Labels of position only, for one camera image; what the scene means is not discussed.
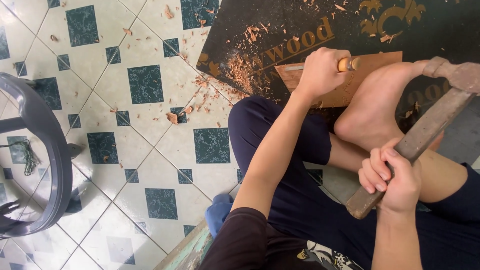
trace wood piece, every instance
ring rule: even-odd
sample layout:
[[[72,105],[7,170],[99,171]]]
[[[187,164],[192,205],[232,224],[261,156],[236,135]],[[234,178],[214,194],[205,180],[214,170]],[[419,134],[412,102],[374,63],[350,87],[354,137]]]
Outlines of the wood piece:
[[[474,96],[474,93],[450,89],[413,125],[394,149],[410,163],[415,162]],[[388,163],[387,166],[393,178],[395,176],[393,168]],[[361,187],[345,206],[352,216],[363,219],[380,202],[384,194],[385,192],[378,190],[374,194],[369,194]]]
[[[335,90],[322,96],[322,99],[312,106],[312,108],[318,108],[320,104],[323,108],[329,107],[344,107],[350,104],[353,94],[357,91],[360,84],[374,70],[377,70],[383,66],[402,61],[402,52],[386,52],[377,54],[367,54],[360,56],[353,56],[355,59],[361,58],[361,66],[357,71],[349,72],[345,82],[337,87]],[[285,71],[287,67],[302,66],[304,63],[288,64],[275,66],[276,71],[282,78],[283,82],[287,86],[290,93],[295,90],[300,82],[303,70],[291,70]]]

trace wooden board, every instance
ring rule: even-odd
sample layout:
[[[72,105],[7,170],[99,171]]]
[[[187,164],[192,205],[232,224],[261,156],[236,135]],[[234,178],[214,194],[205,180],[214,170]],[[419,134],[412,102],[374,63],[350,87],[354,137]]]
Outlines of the wooden board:
[[[312,106],[312,108],[330,108],[330,107],[344,107],[348,106],[353,98],[353,95],[359,88],[363,80],[373,72],[383,66],[390,65],[397,62],[402,62],[402,52],[388,52],[354,56],[353,58],[361,58],[361,66],[359,70],[349,72],[345,82],[333,91],[322,96],[319,103]],[[285,71],[285,68],[291,66],[301,66],[304,63],[288,64],[275,66],[276,71],[282,78],[290,93],[298,86],[303,69]]]

